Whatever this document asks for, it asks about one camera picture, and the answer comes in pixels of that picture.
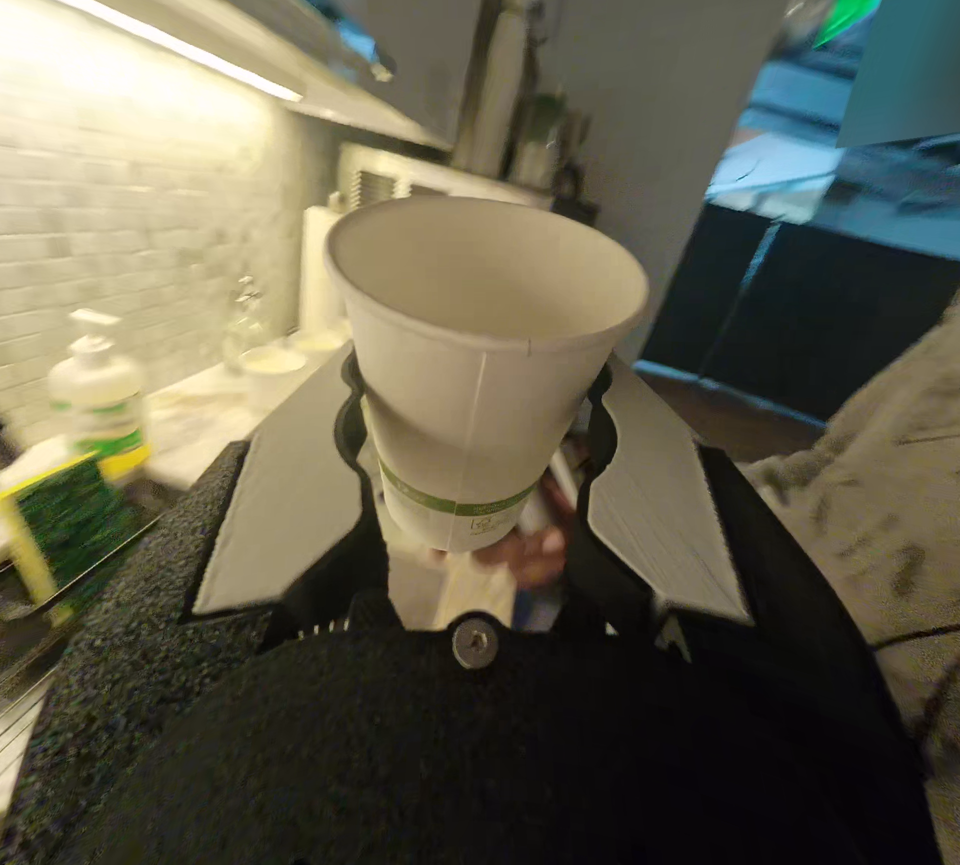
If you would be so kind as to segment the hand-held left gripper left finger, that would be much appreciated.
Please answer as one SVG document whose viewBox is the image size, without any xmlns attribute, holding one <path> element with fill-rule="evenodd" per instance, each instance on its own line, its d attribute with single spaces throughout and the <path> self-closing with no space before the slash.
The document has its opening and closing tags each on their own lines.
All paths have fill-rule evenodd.
<svg viewBox="0 0 960 865">
<path fill-rule="evenodd" d="M 256 427 L 187 604 L 187 619 L 266 613 L 261 647 L 391 622 L 390 559 L 353 347 Z"/>
</svg>

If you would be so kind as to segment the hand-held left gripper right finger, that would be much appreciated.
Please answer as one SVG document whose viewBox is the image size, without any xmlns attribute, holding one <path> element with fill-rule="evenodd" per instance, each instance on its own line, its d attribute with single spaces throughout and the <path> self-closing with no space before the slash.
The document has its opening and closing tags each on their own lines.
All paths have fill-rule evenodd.
<svg viewBox="0 0 960 865">
<path fill-rule="evenodd" d="M 752 627 L 690 427 L 611 355 L 590 387 L 592 472 L 580 488 L 570 587 L 617 632 L 672 614 Z"/>
</svg>

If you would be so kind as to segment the white paper cup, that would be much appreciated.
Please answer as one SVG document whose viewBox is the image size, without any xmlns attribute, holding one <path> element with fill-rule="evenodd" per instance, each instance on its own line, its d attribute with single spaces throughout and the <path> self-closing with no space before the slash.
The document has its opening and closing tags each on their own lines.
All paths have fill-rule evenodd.
<svg viewBox="0 0 960 865">
<path fill-rule="evenodd" d="M 387 510 L 465 553 L 518 523 L 649 294 L 604 233 L 493 199 L 393 199 L 325 236 L 364 384 Z"/>
</svg>

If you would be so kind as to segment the person's right hand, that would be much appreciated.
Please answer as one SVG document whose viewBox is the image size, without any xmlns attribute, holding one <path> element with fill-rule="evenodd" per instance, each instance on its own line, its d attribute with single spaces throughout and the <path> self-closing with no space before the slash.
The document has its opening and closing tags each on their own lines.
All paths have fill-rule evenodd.
<svg viewBox="0 0 960 865">
<path fill-rule="evenodd" d="M 530 534 L 512 530 L 497 543 L 463 557 L 482 569 L 508 571 L 516 588 L 529 592 L 559 581 L 567 566 L 568 547 L 566 532 L 551 525 Z"/>
</svg>

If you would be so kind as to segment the glass soap dispenser chrome pump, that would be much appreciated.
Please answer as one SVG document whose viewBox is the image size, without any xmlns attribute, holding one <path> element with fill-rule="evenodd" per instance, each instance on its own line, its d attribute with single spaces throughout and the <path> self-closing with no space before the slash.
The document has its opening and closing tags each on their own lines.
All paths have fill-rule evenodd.
<svg viewBox="0 0 960 865">
<path fill-rule="evenodd" d="M 239 376 L 242 358 L 269 339 L 263 306 L 263 293 L 251 274 L 243 274 L 230 293 L 222 334 L 222 364 Z"/>
</svg>

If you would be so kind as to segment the white pump lotion bottle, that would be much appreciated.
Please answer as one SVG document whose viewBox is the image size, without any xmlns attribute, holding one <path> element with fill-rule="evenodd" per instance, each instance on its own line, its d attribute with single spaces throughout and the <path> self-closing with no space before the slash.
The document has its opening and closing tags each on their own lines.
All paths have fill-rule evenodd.
<svg viewBox="0 0 960 865">
<path fill-rule="evenodd" d="M 66 451 L 92 457 L 110 483 L 128 483 L 150 456 L 141 368 L 116 348 L 118 317 L 78 308 L 68 320 L 76 338 L 47 376 Z"/>
</svg>

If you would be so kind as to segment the yellow green sponge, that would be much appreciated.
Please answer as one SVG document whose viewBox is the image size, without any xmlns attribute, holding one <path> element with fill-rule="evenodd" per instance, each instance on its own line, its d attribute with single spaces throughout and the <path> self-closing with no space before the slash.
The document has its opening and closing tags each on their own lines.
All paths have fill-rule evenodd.
<svg viewBox="0 0 960 865">
<path fill-rule="evenodd" d="M 142 528 L 138 508 L 91 453 L 1 492 L 10 560 L 40 605 Z"/>
</svg>

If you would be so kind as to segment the paper towel roll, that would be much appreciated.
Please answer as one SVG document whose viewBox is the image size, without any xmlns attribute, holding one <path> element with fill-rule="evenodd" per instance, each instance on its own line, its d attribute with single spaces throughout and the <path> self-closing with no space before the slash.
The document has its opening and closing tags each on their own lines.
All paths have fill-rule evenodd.
<svg viewBox="0 0 960 865">
<path fill-rule="evenodd" d="M 341 214 L 326 206 L 303 213 L 298 330 L 318 348 L 333 349 L 352 336 L 343 296 L 325 260 L 326 240 Z"/>
</svg>

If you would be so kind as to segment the dark cabinet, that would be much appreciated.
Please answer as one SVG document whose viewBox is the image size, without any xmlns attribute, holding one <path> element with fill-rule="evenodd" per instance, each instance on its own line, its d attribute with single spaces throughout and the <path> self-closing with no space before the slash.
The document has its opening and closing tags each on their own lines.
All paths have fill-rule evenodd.
<svg viewBox="0 0 960 865">
<path fill-rule="evenodd" d="M 738 129 L 642 369 L 825 421 L 958 293 L 958 134 L 836 148 Z"/>
</svg>

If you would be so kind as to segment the steel appliance with vents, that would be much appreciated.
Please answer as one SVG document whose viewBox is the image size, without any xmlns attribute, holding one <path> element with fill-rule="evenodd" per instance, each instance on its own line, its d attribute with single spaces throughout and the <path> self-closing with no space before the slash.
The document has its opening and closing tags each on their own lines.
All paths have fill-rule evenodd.
<svg viewBox="0 0 960 865">
<path fill-rule="evenodd" d="M 547 192 L 350 142 L 340 147 L 337 175 L 338 198 L 330 202 L 339 211 L 424 196 L 477 198 L 546 211 L 553 203 Z"/>
</svg>

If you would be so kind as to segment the under-cabinet light strip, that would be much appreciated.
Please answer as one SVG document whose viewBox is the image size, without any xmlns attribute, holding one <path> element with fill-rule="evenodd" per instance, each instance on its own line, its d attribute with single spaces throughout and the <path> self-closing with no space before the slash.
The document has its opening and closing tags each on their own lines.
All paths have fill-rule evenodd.
<svg viewBox="0 0 960 865">
<path fill-rule="evenodd" d="M 80 12 L 92 19 L 129 34 L 138 40 L 149 43 L 177 55 L 199 67 L 214 71 L 249 88 L 265 93 L 283 102 L 295 104 L 303 101 L 304 96 L 280 83 L 267 79 L 258 73 L 232 63 L 220 55 L 214 55 L 189 42 L 175 37 L 151 24 L 134 18 L 116 8 L 97 0 L 51 0 L 61 6 Z"/>
</svg>

